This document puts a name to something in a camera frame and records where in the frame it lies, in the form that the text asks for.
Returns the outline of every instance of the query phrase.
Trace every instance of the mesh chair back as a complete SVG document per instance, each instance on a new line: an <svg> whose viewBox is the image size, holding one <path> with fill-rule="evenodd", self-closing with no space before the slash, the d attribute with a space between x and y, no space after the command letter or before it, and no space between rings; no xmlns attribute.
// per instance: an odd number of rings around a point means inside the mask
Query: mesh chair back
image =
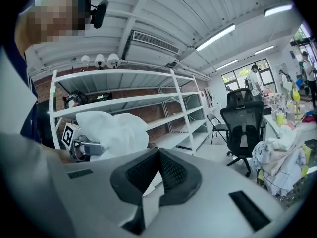
<svg viewBox="0 0 317 238"><path fill-rule="evenodd" d="M248 88L241 88L227 94L227 107L242 106L250 101L254 101L254 98Z"/></svg>
<svg viewBox="0 0 317 238"><path fill-rule="evenodd" d="M248 143L248 154L252 156L253 148L261 141L260 127L263 118L264 103L248 102L241 107L226 107L220 110L228 127L227 146L232 152L240 148L241 137L245 135Z"/></svg>

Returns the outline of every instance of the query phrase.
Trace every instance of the dark blue clothing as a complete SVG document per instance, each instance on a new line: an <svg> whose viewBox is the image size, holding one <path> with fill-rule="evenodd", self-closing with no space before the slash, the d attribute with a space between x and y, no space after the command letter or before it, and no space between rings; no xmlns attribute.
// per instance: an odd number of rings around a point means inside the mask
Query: dark blue clothing
<svg viewBox="0 0 317 238"><path fill-rule="evenodd" d="M13 38L11 38L9 41L6 42L4 47L6 49L7 55L13 67L15 68L16 72L22 78L24 83L29 87L30 91L32 91L33 94L37 97L38 95L35 91L35 86L33 84L33 81L26 70L27 68L26 62L21 56L15 44L14 35L13 35ZM24 122L24 125L21 130L21 135L40 143L41 139L36 130L36 119L37 119L37 114L36 114L36 104L35 104L32 110L29 112Z"/></svg>

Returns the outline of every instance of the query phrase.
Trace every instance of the shelf rack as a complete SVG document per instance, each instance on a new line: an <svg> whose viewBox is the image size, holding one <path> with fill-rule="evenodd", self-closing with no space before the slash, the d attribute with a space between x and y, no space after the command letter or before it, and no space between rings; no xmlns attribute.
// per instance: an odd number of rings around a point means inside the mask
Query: shelf rack
<svg viewBox="0 0 317 238"><path fill-rule="evenodd" d="M196 84L196 92L182 93L180 87L191 81L194 81ZM159 94L119 98L55 111L53 108L53 101L57 84L59 84L68 94L76 90L86 95L90 95L135 89L158 89ZM163 93L163 88L176 88L176 93ZM194 100L191 101L194 104L188 108L188 105L186 104L190 98ZM170 101L179 102L182 112L169 115L165 104ZM200 142L201 144L203 142L202 139L206 139L209 133L206 128L204 132L195 132L195 137L193 136L193 132L201 127L207 119L203 106L202 93L198 90L194 77L190 78L178 76L174 74L173 70L170 70L169 74L144 70L110 69L79 72L57 77L57 71L55 70L52 75L49 100L50 124L55 148L60 149L56 131L58 130L62 119L75 119L77 113L84 111L98 110L108 113L117 113L154 104L163 105L165 117L149 122L147 131L161 125L168 124L170 133L163 135L153 142L156 143L158 147L167 149L172 149L177 145L181 145L182 142L185 142L183 145L192 149L190 152L195 154L196 149L198 148L198 143ZM170 125L172 121L179 118L185 119L186 125L183 131L173 130ZM196 139L197 134L200 135L199 141Z"/></svg>

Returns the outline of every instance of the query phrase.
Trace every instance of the person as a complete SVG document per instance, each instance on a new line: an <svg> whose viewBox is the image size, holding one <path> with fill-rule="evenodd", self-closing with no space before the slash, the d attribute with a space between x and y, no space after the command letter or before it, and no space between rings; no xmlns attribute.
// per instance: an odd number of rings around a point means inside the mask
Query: person
<svg viewBox="0 0 317 238"><path fill-rule="evenodd" d="M314 63L311 64L308 61L308 53L306 51L302 52L302 57L303 57L303 67L304 67L304 71L306 74L306 78L307 78L307 82L308 82L308 86L309 89L311 91L311 95L312 95L312 101L313 101L313 107L316 107L315 104L315 100L316 100L316 96L317 96L317 88L316 88L316 80L315 80L315 75L314 75Z"/></svg>
<svg viewBox="0 0 317 238"><path fill-rule="evenodd" d="M289 91L284 87L284 83L285 82L292 82L292 79L291 77L286 74L283 70L279 70L279 74L281 75L282 74L282 82L281 82L281 85L282 85L282 92L285 96L289 96Z"/></svg>
<svg viewBox="0 0 317 238"><path fill-rule="evenodd" d="M35 86L27 72L25 51L32 45L52 42L56 37L77 35L85 30L90 19L90 0L36 0L34 5L20 13L8 41L4 43L13 67L37 97ZM20 134L38 143L41 139L36 130L36 104L29 112ZM66 150L51 149L63 162L72 162Z"/></svg>
<svg viewBox="0 0 317 238"><path fill-rule="evenodd" d="M263 85L259 79L258 70L258 66L254 64L251 68L251 72L247 76L247 81L255 101L262 101Z"/></svg>
<svg viewBox="0 0 317 238"><path fill-rule="evenodd" d="M229 86L226 86L226 90L227 90L227 92L229 92L229 93L233 91Z"/></svg>

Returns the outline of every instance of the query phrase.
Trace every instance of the black slot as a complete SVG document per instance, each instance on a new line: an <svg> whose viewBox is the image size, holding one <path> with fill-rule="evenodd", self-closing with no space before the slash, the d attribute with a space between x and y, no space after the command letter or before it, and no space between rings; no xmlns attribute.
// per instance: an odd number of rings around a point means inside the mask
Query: black slot
<svg viewBox="0 0 317 238"><path fill-rule="evenodd" d="M264 215L264 213L251 201L251 199L242 191L230 193L234 203L238 206L244 217L250 223L254 231L257 231L267 224L270 220Z"/></svg>
<svg viewBox="0 0 317 238"><path fill-rule="evenodd" d="M69 176L69 178L74 179L74 178L86 176L86 175L91 174L91 173L93 173L93 171L91 169L83 169L83 170L69 172L68 176Z"/></svg>

